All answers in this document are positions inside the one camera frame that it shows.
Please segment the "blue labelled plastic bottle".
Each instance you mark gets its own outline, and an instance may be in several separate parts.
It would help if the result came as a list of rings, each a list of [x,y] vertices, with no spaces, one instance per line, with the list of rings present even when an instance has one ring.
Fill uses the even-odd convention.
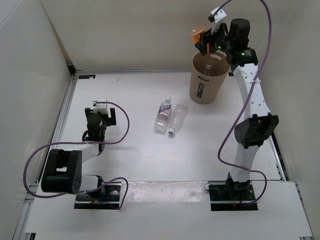
[[[214,64],[205,64],[203,66],[203,74],[210,77],[217,76],[217,69]]]

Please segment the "orange plastic bottle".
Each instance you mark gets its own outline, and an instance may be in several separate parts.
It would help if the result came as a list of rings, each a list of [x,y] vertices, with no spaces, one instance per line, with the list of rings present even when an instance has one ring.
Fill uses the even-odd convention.
[[[195,27],[191,32],[190,32],[190,37],[193,41],[194,44],[205,44],[205,26],[200,25]]]

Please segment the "clear unlabelled plastic bottle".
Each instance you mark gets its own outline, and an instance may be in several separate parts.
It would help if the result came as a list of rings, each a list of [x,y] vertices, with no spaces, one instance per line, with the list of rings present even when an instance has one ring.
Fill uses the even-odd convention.
[[[178,133],[189,111],[189,103],[185,99],[179,99],[168,124],[168,134],[173,136]]]

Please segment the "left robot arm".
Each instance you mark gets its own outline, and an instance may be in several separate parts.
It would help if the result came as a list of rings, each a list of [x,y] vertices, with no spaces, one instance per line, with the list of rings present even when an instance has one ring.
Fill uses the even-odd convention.
[[[76,144],[67,149],[52,149],[41,180],[41,190],[46,193],[76,195],[82,191],[94,200],[105,195],[103,178],[99,175],[82,173],[82,164],[99,156],[105,148],[107,127],[115,126],[116,112],[114,108],[86,108],[87,130],[82,135],[84,144]]]

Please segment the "back aluminium frame rail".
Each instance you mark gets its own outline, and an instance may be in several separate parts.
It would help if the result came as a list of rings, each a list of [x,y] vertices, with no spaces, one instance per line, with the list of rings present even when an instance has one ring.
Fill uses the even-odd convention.
[[[74,76],[100,75],[100,74],[134,74],[134,73],[170,73],[190,72],[191,68],[164,68],[164,69],[122,69],[122,70],[77,70]]]

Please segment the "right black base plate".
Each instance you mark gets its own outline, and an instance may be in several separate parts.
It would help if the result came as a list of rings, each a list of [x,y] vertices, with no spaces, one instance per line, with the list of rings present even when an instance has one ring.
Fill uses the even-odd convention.
[[[208,183],[210,210],[212,212],[257,211],[257,203],[253,186],[250,184],[248,191],[236,193],[231,197],[224,184]]]

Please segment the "white labelled clear bottle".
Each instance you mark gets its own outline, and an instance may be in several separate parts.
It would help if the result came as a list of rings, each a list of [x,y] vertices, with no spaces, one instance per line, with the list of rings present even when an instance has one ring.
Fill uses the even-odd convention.
[[[157,116],[154,123],[154,130],[158,134],[165,134],[170,116],[172,111],[172,103],[171,99],[168,98],[165,101],[163,101],[157,111]]]

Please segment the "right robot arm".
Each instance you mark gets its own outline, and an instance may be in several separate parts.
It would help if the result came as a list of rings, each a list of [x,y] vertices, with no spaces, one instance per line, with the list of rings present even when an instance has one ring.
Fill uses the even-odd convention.
[[[243,100],[240,115],[244,120],[236,121],[231,128],[237,141],[237,151],[224,188],[226,197],[236,200],[248,192],[256,153],[275,130],[279,117],[273,115],[266,104],[259,80],[258,57],[256,51],[248,46],[250,22],[235,18],[227,26],[221,16],[209,16],[208,19],[212,27],[200,33],[195,47],[202,55],[216,51],[225,53]]]

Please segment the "beige waste bin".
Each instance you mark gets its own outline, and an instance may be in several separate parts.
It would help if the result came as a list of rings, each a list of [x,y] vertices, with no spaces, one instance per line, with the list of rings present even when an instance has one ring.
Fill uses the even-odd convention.
[[[215,65],[217,76],[204,75],[203,68],[205,64]],[[192,59],[189,86],[190,98],[201,105],[212,103],[229,71],[230,65],[227,63],[226,54],[222,51],[218,50],[205,56],[197,53]]]

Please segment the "left aluminium frame rail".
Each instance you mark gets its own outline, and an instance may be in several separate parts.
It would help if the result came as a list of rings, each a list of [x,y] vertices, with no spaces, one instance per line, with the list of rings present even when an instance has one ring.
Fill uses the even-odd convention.
[[[67,91],[65,93],[61,108],[60,108],[60,112],[59,112],[59,116],[56,122],[56,126],[52,135],[52,138],[50,140],[50,143],[53,142],[58,142],[59,137],[61,132],[63,131],[63,127],[65,124],[65,120],[66,120],[66,115],[69,112],[69,108],[70,108],[70,104],[71,104],[71,100],[74,94],[74,90],[76,87],[76,80],[74,80],[74,74],[71,75],[71,79],[68,83],[68,88]],[[35,197],[33,195],[31,195],[29,192],[26,193],[24,200],[23,200],[23,208],[22,208],[22,212],[20,214],[18,223],[17,223],[17,227],[15,229],[14,235],[13,235],[13,240],[34,240],[36,237],[35,233],[31,233],[31,232],[27,232],[25,233],[26,230],[26,225],[31,213],[31,209],[34,203],[34,199]]]

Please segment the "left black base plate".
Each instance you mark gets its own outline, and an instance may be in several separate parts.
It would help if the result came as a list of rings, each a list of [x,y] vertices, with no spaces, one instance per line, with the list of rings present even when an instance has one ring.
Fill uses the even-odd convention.
[[[74,209],[78,210],[117,210],[121,198],[120,181],[112,182],[93,193],[77,193]]]

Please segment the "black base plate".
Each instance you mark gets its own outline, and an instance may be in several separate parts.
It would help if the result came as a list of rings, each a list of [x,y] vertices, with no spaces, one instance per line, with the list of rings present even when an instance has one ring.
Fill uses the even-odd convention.
[[[74,209],[78,210],[117,210],[121,198],[120,181],[112,182],[93,193],[77,193]]]
[[[257,203],[253,186],[250,184],[248,191],[236,193],[231,197],[224,184],[208,183],[210,210],[212,212],[257,211]]]

